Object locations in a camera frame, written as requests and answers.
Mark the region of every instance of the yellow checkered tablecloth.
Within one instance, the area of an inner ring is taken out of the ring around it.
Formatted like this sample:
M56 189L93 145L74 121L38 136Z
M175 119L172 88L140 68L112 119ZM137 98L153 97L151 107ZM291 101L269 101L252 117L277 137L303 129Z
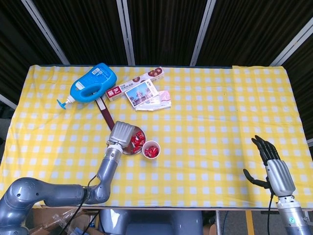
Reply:
M9 128L0 166L0 196L17 178L86 185L97 172L110 134L95 102L63 110L72 83L90 67L32 66ZM118 83L152 68L112 67ZM170 109L135 111L123 97L106 104L114 120L140 126L160 143L157 160L123 156L104 206L265 208L269 191L244 175L266 172L250 138L269 140L287 162L295 197L313 208L313 163L289 79L282 67L164 68L156 81Z

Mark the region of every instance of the robotic arm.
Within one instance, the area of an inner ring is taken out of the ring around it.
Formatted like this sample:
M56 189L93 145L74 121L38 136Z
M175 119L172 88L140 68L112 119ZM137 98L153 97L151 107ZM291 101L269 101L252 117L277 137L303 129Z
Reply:
M27 235L25 219L36 202L44 201L49 207L76 206L104 203L109 199L111 182L118 162L127 147L134 126L117 121L110 134L109 145L97 178L98 185L55 185L34 178L20 178L14 181L0 200L0 235Z
M308 218L304 216L300 203L292 195L295 186L286 163L280 160L275 146L270 142L258 136L255 136L255 139L252 138L252 142L260 151L268 176L266 182L255 180L244 169L246 178L254 185L269 188L272 195L278 197L276 205L288 235L311 235L307 223Z

